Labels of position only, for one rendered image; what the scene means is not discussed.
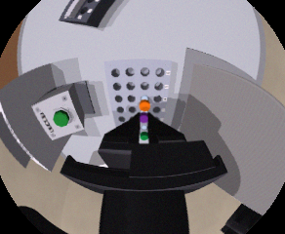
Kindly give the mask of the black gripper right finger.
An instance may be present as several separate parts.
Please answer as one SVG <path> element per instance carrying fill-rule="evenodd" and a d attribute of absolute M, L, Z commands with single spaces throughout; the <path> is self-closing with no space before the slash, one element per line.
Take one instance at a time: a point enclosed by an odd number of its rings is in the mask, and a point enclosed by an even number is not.
<path fill-rule="evenodd" d="M 186 141 L 184 134 L 156 119 L 150 112 L 147 112 L 147 116 L 148 143 L 168 143 Z"/>

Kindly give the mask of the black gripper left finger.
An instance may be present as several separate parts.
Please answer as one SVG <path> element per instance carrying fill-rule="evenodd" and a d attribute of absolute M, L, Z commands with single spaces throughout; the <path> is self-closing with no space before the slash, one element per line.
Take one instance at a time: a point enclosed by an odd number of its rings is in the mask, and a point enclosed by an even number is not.
<path fill-rule="evenodd" d="M 140 142 L 140 112 L 138 112 L 132 119 L 121 124 L 115 129 L 104 134 L 102 138 L 103 141 L 123 141 L 130 143 Z"/>

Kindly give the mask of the orange-capped tube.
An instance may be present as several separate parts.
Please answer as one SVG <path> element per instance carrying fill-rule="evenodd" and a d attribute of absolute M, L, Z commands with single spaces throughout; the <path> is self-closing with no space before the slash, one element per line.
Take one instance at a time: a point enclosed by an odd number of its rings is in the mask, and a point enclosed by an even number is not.
<path fill-rule="evenodd" d="M 140 110 L 147 111 L 150 108 L 150 103 L 148 101 L 148 96 L 142 95 L 141 102 L 140 102 Z"/>

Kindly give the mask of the grey bench mat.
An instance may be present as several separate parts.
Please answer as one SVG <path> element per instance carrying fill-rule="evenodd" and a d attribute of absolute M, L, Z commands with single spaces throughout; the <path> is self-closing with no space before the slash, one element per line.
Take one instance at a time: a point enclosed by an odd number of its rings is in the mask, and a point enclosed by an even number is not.
<path fill-rule="evenodd" d="M 171 127 L 186 48 L 222 59 L 257 79 L 260 34 L 247 0 L 115 0 L 98 28 L 59 21 L 70 0 L 41 0 L 28 14 L 21 41 L 22 74 L 51 64 L 56 87 L 86 81 L 95 114 L 62 153 L 89 164 L 104 134 L 115 129 L 104 62 L 171 60 L 164 122 Z"/>

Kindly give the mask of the small tube with violet cap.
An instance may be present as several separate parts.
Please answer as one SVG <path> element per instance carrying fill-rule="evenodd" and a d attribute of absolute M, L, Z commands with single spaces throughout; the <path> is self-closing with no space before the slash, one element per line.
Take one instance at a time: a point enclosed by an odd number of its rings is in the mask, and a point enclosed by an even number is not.
<path fill-rule="evenodd" d="M 140 113 L 140 122 L 146 123 L 148 119 L 147 111 L 141 111 Z"/>

